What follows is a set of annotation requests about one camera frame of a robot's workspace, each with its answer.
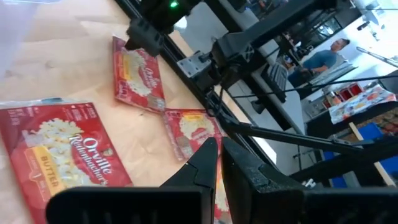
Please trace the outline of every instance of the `wooden table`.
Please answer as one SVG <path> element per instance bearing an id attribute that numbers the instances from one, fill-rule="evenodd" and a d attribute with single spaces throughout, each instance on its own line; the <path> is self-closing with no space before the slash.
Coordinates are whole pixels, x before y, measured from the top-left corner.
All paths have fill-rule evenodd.
<path id="1" fill-rule="evenodd" d="M 6 77 L 0 101 L 59 96 L 92 101 L 136 186 L 158 186 L 184 162 L 178 162 L 161 116 L 113 98 L 111 37 L 126 39 L 129 19 L 113 0 L 63 0 L 41 5 Z M 181 50 L 193 52 L 178 32 Z M 167 107 L 202 108 L 173 70 L 159 57 Z M 247 122 L 225 94 L 224 102 Z M 30 223 L 30 215 L 0 144 L 1 223 Z"/>

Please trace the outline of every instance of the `person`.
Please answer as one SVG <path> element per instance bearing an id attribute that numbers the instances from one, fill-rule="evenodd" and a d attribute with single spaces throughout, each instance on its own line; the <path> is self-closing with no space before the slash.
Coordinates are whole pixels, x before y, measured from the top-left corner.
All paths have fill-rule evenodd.
<path id="1" fill-rule="evenodd" d="M 338 39 L 332 43 L 330 50 L 321 50 L 310 57 L 292 74 L 289 75 L 289 82 L 293 87 L 303 85 L 311 75 L 322 73 L 334 66 L 337 60 L 337 52 L 346 47 L 350 43 L 348 39 Z"/>

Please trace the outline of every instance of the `black metal frame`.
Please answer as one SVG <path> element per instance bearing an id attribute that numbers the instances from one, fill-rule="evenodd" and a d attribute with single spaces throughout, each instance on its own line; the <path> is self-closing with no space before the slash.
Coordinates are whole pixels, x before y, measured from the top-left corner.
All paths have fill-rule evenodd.
<path id="1" fill-rule="evenodd" d="M 141 16 L 140 13 L 136 9 L 139 6 L 139 3 L 137 2 L 137 0 L 115 0 L 115 1 L 120 5 L 122 10 L 130 18 L 135 18 L 135 17 Z M 221 3 L 219 1 L 209 0 L 209 1 L 205 1 L 205 2 L 214 11 L 220 9 L 219 11 L 217 11 L 217 16 L 222 21 L 222 23 L 225 26 L 227 26 L 227 29 L 230 32 L 239 32 L 240 28 L 238 27 L 237 23 L 231 18 L 231 16 L 228 14 L 226 9 L 221 5 Z M 170 65 L 170 67 L 172 67 L 174 72 L 180 77 L 180 79 L 190 89 L 190 91 L 195 95 L 195 97 L 198 99 L 198 101 L 203 106 L 206 106 L 209 104 L 210 105 L 219 105 L 220 98 L 218 97 L 218 95 L 215 92 L 211 92 L 210 94 L 206 95 L 204 92 L 202 92 L 199 89 L 197 84 L 194 83 L 194 81 L 192 79 L 188 78 L 184 74 L 184 72 L 181 70 L 181 68 L 177 65 L 177 62 L 179 60 L 184 59 L 186 56 L 174 44 L 173 40 L 171 40 L 170 37 L 165 37 L 164 48 L 160 52 L 160 55 Z M 253 82 L 251 82 L 251 85 L 249 85 L 249 86 L 251 86 L 252 88 L 254 86 L 254 88 L 256 88 L 256 85 L 258 85 L 258 84 L 256 82 L 254 82 L 254 80 L 253 80 Z M 226 117 L 232 118 L 232 120 L 237 120 L 236 117 L 234 116 L 234 114 L 232 113 L 232 111 L 224 103 L 221 103 L 221 113 L 224 114 Z M 254 130 L 253 127 L 250 127 L 247 130 L 247 131 L 251 130 L 251 132 L 242 132 L 242 131 L 239 131 L 239 128 L 236 126 L 235 126 L 235 128 L 233 128 L 233 125 L 231 125 L 230 120 L 228 121 L 226 119 L 219 118 L 219 122 L 221 124 L 221 127 L 225 130 L 225 132 L 228 134 L 228 136 L 231 139 L 236 141 L 238 144 L 240 144 L 243 148 L 247 149 L 251 153 L 260 157 L 260 159 L 262 159 L 267 164 L 271 165 L 273 168 L 277 169 L 275 164 L 268 158 L 268 156 L 261 149 L 261 147 L 257 144 L 257 142 L 251 136 L 248 136 L 248 134 L 254 134 L 256 132 L 256 130 Z M 286 139 L 292 138 L 291 136 L 286 136 L 287 133 L 284 133 L 284 132 L 275 133 L 273 130 L 266 130 L 266 129 L 261 129 L 261 131 L 268 132 L 268 134 L 272 133 L 272 135 L 274 137 L 279 136 L 280 141 L 286 141 Z M 358 155 L 357 152 L 353 151 L 353 149 L 355 149 L 354 147 L 345 146 L 345 144 L 342 144 L 340 142 L 338 142 L 338 144 L 336 144 L 335 142 L 327 142 L 326 139 L 314 140 L 314 139 L 308 138 L 307 136 L 299 136 L 299 135 L 295 135 L 295 138 L 302 138 L 302 139 L 298 139 L 298 140 L 302 141 L 302 142 L 306 142 L 305 145 L 308 145 L 308 142 L 315 142 L 316 145 L 320 146 L 322 149 L 324 149 L 325 146 L 327 146 L 328 150 L 336 151 L 336 152 L 345 152 L 345 153 L 350 154 L 350 155 L 342 155 L 340 160 L 334 159 L 332 161 L 321 162 L 319 164 L 315 164 L 314 166 L 312 166 L 308 169 L 300 171 L 292 176 L 292 177 L 295 177 L 296 180 L 301 181 L 301 180 L 307 180 L 309 178 L 313 178 L 313 176 L 316 175 L 316 173 L 318 173 L 318 170 L 324 170 L 324 171 L 335 170 L 336 172 L 334 172 L 333 175 L 341 175 L 343 173 L 339 173 L 335 168 L 341 167 L 343 164 L 344 164 L 345 168 L 350 167 L 349 165 L 347 165 L 347 163 L 349 163 L 348 159 L 354 159 L 355 157 L 352 156 L 353 154 L 355 154 L 356 156 Z M 363 156 L 360 156 L 360 158 L 363 159 L 365 157 L 367 160 L 372 161 L 373 158 L 383 159 L 383 158 L 385 158 L 385 156 L 389 156 L 389 155 L 392 156 L 392 153 L 394 152 L 394 150 L 391 149 L 391 147 L 386 147 L 386 150 L 380 150 L 378 152 L 372 150 L 372 151 L 367 151 L 367 152 L 368 152 L 367 154 L 359 153 L 360 155 L 363 155 Z"/>

